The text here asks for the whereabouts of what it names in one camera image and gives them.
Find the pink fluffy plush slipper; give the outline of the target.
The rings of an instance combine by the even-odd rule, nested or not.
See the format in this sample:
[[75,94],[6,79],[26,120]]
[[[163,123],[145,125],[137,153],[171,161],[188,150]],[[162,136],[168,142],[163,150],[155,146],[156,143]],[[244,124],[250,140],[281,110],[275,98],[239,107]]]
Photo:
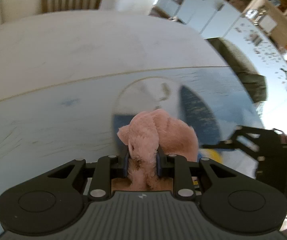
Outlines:
[[112,180],[113,191],[172,191],[173,180],[157,175],[158,148],[166,155],[197,160],[199,145],[193,127],[163,109],[137,114],[128,125],[119,128],[117,136],[128,146],[130,159],[127,177]]

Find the dark olive cushioned chair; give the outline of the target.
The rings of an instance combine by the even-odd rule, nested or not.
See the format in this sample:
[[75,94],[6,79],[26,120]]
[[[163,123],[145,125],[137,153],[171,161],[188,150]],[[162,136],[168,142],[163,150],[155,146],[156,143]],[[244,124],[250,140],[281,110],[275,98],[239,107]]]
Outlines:
[[258,73],[247,56],[224,38],[215,37],[206,40],[234,71],[253,103],[265,101],[267,99],[266,78]]

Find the white cabinet row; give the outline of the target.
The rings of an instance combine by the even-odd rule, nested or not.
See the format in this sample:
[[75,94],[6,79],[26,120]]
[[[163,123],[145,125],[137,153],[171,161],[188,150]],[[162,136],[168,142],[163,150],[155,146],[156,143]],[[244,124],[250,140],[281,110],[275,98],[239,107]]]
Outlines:
[[194,29],[204,39],[220,38],[265,77],[267,99],[261,120],[266,128],[287,134],[287,60],[280,47],[245,15],[255,0],[155,0],[165,16]]

